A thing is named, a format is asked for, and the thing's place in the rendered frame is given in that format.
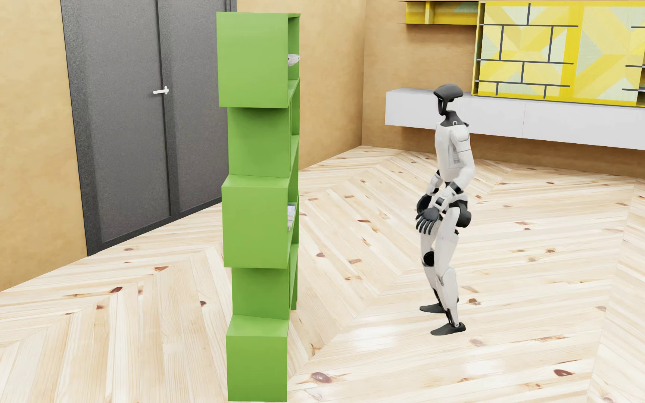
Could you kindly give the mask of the dark lime green shelves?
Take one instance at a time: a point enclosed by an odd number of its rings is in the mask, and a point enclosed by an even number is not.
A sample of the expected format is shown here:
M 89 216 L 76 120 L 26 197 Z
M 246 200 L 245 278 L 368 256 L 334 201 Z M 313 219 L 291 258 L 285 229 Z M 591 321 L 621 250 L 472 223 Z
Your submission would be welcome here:
M 222 185 L 224 264 L 231 269 L 228 400 L 287 401 L 297 302 L 300 14 L 218 12 L 219 104 L 227 109 Z M 296 217 L 287 230 L 287 206 Z

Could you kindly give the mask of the robot right leg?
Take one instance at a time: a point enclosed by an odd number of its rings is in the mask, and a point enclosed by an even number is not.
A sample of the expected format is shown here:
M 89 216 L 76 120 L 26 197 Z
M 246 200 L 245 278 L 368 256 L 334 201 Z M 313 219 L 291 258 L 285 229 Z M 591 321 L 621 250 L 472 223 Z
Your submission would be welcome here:
M 430 288 L 432 289 L 436 302 L 427 306 L 420 306 L 420 310 L 426 313 L 441 313 L 444 314 L 444 309 L 440 301 L 439 295 L 436 291 L 436 274 L 434 270 L 434 249 L 433 243 L 436 239 L 438 228 L 441 222 L 437 222 L 432 227 L 430 234 L 421 235 L 421 261 L 423 264 L 424 272 L 426 278 L 429 282 Z

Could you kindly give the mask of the robot leg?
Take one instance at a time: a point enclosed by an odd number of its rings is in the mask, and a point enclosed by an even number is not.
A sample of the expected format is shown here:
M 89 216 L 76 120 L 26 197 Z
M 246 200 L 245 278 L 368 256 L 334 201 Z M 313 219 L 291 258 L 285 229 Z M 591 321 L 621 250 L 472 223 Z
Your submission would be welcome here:
M 459 285 L 456 270 L 451 265 L 459 241 L 457 224 L 460 220 L 464 227 L 470 224 L 471 214 L 467 210 L 466 201 L 454 202 L 453 207 L 446 211 L 444 217 L 437 221 L 431 231 L 435 241 L 433 285 L 449 322 L 431 331 L 432 335 L 449 335 L 466 329 L 459 320 L 457 307 Z
M 438 228 L 441 222 L 437 222 L 432 227 L 430 234 L 421 235 L 421 261 L 423 264 L 424 272 L 426 278 L 429 282 L 430 288 L 432 289 L 436 302 L 427 306 L 420 306 L 420 310 L 426 313 L 441 313 L 444 314 L 444 309 L 440 301 L 439 295 L 436 291 L 436 274 L 434 270 L 434 249 L 433 243 L 436 239 Z

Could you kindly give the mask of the robot left leg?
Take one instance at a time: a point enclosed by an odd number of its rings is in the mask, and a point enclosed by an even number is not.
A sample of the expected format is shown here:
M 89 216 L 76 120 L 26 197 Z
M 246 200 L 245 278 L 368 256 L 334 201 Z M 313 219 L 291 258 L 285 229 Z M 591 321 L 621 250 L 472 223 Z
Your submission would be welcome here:
M 451 265 L 459 241 L 457 224 L 460 220 L 464 227 L 470 224 L 471 214 L 467 210 L 466 201 L 454 202 L 453 207 L 446 211 L 444 217 L 437 221 L 431 231 L 435 241 L 433 285 L 449 322 L 431 331 L 432 335 L 449 335 L 466 329 L 459 320 L 457 307 L 459 285 L 456 270 Z

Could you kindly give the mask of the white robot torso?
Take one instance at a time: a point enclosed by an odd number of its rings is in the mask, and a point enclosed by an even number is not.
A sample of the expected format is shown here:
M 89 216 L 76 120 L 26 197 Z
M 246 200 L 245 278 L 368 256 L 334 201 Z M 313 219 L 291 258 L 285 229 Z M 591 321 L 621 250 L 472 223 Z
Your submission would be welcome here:
M 475 175 L 467 124 L 456 112 L 448 112 L 445 119 L 436 126 L 434 141 L 440 180 L 455 195 L 463 194 Z

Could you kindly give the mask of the black robot head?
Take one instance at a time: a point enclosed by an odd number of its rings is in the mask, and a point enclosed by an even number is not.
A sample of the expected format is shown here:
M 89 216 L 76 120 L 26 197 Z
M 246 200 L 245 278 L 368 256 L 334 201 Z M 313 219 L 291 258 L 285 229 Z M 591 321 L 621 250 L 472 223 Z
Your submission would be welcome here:
M 446 115 L 448 103 L 451 103 L 454 99 L 463 97 L 464 95 L 461 87 L 455 84 L 441 85 L 437 87 L 433 93 L 438 99 L 438 111 L 442 116 Z

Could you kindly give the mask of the dark grey double door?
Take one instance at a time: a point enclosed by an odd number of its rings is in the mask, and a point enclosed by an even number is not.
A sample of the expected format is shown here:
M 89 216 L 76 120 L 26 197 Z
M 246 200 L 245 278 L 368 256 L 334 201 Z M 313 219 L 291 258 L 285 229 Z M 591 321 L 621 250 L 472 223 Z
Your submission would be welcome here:
M 60 5 L 87 253 L 219 203 L 228 142 L 216 14 L 237 0 Z

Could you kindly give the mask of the white floating wall cabinet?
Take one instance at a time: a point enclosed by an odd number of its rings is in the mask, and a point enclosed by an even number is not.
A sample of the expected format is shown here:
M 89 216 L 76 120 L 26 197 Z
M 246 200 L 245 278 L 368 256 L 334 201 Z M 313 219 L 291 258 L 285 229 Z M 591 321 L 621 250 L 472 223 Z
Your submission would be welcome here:
M 471 133 L 645 151 L 645 107 L 465 93 L 449 109 L 470 124 Z

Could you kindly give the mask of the small yellow wall shelf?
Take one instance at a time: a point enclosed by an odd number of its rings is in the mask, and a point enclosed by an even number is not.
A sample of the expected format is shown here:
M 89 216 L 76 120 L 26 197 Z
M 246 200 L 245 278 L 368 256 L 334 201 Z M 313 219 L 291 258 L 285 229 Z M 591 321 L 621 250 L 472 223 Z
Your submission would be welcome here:
M 478 1 L 400 0 L 406 4 L 405 24 L 476 25 Z

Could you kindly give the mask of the yellow patterned wall shelf unit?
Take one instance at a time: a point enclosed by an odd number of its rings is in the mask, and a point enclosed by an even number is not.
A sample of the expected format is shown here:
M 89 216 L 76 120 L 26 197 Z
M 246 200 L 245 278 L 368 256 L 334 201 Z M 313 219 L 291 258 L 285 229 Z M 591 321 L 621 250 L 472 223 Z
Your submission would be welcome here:
M 645 0 L 479 5 L 474 96 L 645 107 Z

